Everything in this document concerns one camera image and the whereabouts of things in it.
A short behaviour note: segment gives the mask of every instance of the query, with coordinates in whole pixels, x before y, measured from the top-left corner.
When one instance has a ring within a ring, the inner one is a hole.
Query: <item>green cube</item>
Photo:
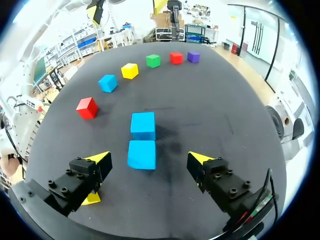
[[[156,54],[146,56],[146,65],[150,68],[156,68],[161,65],[161,57]]]

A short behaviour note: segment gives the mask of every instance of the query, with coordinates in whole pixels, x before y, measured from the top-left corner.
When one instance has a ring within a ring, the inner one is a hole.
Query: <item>bolt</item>
[[[217,173],[214,175],[214,179],[215,180],[219,180],[221,178],[221,174],[220,173]]]
[[[244,181],[243,186],[245,189],[250,188],[250,181]]]
[[[82,179],[85,178],[85,176],[84,176],[81,172],[78,173],[78,174],[76,175],[76,177],[77,177],[78,179],[80,179],[80,180],[82,180]]]
[[[20,197],[20,198],[19,198],[19,201],[20,201],[20,203],[23,204],[23,203],[26,201],[26,199],[25,199],[24,197]]]
[[[66,169],[65,170],[65,174],[67,174],[68,176],[72,175],[72,170],[71,169]]]
[[[228,169],[228,170],[226,171],[226,174],[227,174],[228,176],[231,176],[233,173],[234,173],[234,171],[232,171],[231,169]]]
[[[237,194],[237,192],[238,190],[234,187],[229,190],[229,194],[231,197],[234,197]]]
[[[49,187],[55,189],[56,188],[56,183],[53,180],[48,181]]]
[[[61,193],[66,196],[69,194],[69,189],[66,187],[63,187],[63,188],[61,188]]]

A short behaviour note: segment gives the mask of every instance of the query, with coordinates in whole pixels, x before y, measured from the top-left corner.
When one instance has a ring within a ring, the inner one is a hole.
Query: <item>wooden floor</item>
[[[264,105],[270,103],[275,93],[261,75],[259,75],[241,57],[232,54],[231,51],[224,50],[222,46],[216,46],[213,50],[227,60],[244,77],[244,79],[246,79]]]
[[[230,51],[224,50],[222,46],[217,46],[213,48],[219,55],[221,55],[225,60],[227,60],[248,82],[248,84],[252,87],[255,91],[256,95],[260,98],[261,102],[264,105],[267,105],[272,98],[274,97],[274,92],[268,86],[268,84],[264,81],[264,79],[248,64],[246,63],[241,57],[232,54]],[[93,55],[88,55],[84,57],[84,61],[88,61],[92,58]],[[65,74],[71,67],[75,66],[79,62],[75,61],[72,62],[70,65],[64,66],[59,70]],[[51,88],[46,93],[45,96],[50,101],[53,101],[56,96],[59,94],[59,91]],[[12,184],[18,183],[22,181],[22,169],[21,167],[18,168],[16,174],[14,174],[10,178]]]

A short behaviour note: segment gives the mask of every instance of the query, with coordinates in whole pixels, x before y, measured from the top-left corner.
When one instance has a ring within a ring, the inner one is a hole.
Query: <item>red cube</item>
[[[79,102],[76,111],[83,119],[94,119],[98,112],[98,106],[92,97],[83,98]]]
[[[172,64],[182,64],[184,61],[184,56],[180,52],[170,53],[170,62]]]

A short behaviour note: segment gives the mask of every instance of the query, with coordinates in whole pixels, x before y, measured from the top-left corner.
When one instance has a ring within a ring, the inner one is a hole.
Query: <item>glass door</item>
[[[276,50],[278,19],[251,7],[245,8],[245,15],[240,57],[265,79]]]
[[[240,46],[243,29],[244,29],[244,7],[228,5],[228,33],[226,42],[230,45],[236,44]]]
[[[299,68],[301,62],[302,50],[299,42],[296,39],[294,31],[291,29],[289,23],[283,19],[279,19],[279,42],[276,50],[274,64],[270,71],[267,82],[277,91],[281,81],[288,81],[291,71],[294,73],[295,69]]]

